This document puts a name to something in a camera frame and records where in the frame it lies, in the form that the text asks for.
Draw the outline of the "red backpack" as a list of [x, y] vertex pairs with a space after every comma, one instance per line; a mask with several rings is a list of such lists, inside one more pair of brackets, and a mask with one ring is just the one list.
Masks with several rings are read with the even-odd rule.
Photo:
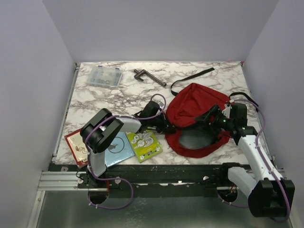
[[180, 92], [171, 90], [174, 99], [166, 116], [172, 131], [166, 133], [168, 145], [178, 154], [203, 158], [229, 142], [257, 135], [247, 124], [247, 106], [231, 101], [237, 92], [226, 95], [212, 88], [191, 83]]

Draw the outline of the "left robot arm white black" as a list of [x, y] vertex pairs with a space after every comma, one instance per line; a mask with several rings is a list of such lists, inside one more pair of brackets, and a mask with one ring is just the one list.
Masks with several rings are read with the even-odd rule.
[[80, 130], [80, 136], [88, 149], [87, 169], [91, 173], [89, 182], [96, 188], [105, 183], [105, 150], [119, 132], [142, 133], [153, 130], [158, 133], [176, 133], [169, 122], [165, 106], [149, 101], [143, 110], [128, 116], [114, 115], [108, 109], [101, 109]]

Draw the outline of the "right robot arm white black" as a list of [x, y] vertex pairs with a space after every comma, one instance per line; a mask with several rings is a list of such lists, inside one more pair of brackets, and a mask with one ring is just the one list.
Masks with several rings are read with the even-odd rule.
[[248, 100], [231, 100], [225, 109], [215, 104], [196, 121], [216, 130], [229, 132], [242, 150], [254, 174], [251, 177], [240, 164], [227, 163], [218, 180], [224, 186], [232, 183], [247, 197], [248, 208], [254, 217], [268, 217], [277, 222], [289, 219], [295, 185], [286, 180], [259, 144], [261, 132], [247, 125]]

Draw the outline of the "light blue book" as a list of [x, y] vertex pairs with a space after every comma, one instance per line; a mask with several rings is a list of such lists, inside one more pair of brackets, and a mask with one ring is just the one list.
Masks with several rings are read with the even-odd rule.
[[111, 167], [134, 156], [133, 149], [124, 132], [119, 132], [105, 151], [105, 165]]

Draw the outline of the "green booklet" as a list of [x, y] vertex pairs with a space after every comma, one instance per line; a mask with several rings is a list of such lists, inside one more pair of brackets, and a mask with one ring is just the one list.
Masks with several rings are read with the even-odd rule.
[[142, 163], [163, 151], [161, 144], [151, 130], [145, 130], [142, 133], [127, 132], [126, 136], [139, 163]]

